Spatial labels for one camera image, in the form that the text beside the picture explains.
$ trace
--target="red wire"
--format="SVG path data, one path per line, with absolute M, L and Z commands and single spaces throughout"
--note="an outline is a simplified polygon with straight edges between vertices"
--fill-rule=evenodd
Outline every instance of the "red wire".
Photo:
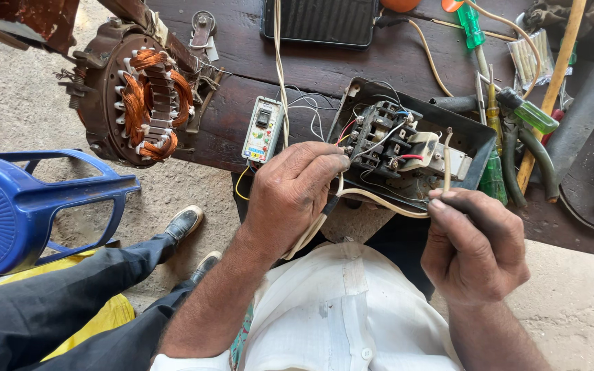
M 419 160 L 423 160 L 423 156 L 420 155 L 402 155 L 398 156 L 398 158 L 417 158 Z
M 356 121 L 356 119 L 352 120 L 349 124 L 347 124 L 347 126 L 341 131 L 341 134 L 339 135 L 339 139 L 336 142 L 336 145 L 338 145 L 341 142 L 342 139 L 342 135 L 345 134 L 345 131 L 347 130 L 348 127 L 350 127 L 351 124 L 353 124 Z

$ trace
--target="black shoe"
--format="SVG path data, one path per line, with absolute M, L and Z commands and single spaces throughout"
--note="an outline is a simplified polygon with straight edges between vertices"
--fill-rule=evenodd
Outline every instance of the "black shoe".
M 203 220 L 203 210 L 196 205 L 187 206 L 176 214 L 166 226 L 164 233 L 169 233 L 171 237 L 180 242 Z
M 198 284 L 201 282 L 205 274 L 208 273 L 213 266 L 219 263 L 219 260 L 221 260 L 221 253 L 217 250 L 211 251 L 210 254 L 206 255 L 203 260 L 201 260 L 201 263 L 196 267 L 196 271 L 194 271 L 189 279 L 195 284 Z

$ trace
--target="white plastic device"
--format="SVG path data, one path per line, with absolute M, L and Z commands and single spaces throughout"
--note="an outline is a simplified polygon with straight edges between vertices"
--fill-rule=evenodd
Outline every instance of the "white plastic device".
M 242 157 L 265 164 L 274 155 L 283 125 L 283 105 L 274 99 L 257 97 Z

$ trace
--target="green handled pliers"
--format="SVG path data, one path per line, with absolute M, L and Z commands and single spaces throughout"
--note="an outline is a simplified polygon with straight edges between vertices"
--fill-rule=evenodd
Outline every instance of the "green handled pliers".
M 544 184 L 544 196 L 549 203 L 555 203 L 558 200 L 558 183 L 556 181 L 556 172 L 554 171 L 554 164 L 551 162 L 551 157 L 545 149 L 545 146 L 537 140 L 530 129 L 524 127 L 524 122 L 517 117 L 511 110 L 502 108 L 504 114 L 504 122 L 502 124 L 504 142 L 503 155 L 501 156 L 501 165 L 504 169 L 504 182 L 506 183 L 506 190 L 512 201 L 519 208 L 526 207 L 526 198 L 521 194 L 519 184 L 517 183 L 517 175 L 514 171 L 509 171 L 515 167 L 515 148 L 517 146 L 517 139 L 519 139 L 526 148 L 528 148 L 536 163 L 540 167 L 542 173 L 542 183 Z

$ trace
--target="shirt button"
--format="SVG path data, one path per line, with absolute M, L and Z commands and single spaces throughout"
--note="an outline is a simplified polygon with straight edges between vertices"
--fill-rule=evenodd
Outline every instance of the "shirt button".
M 370 357 L 373 357 L 373 350 L 370 348 L 364 348 L 361 350 L 361 358 L 365 360 L 369 360 Z

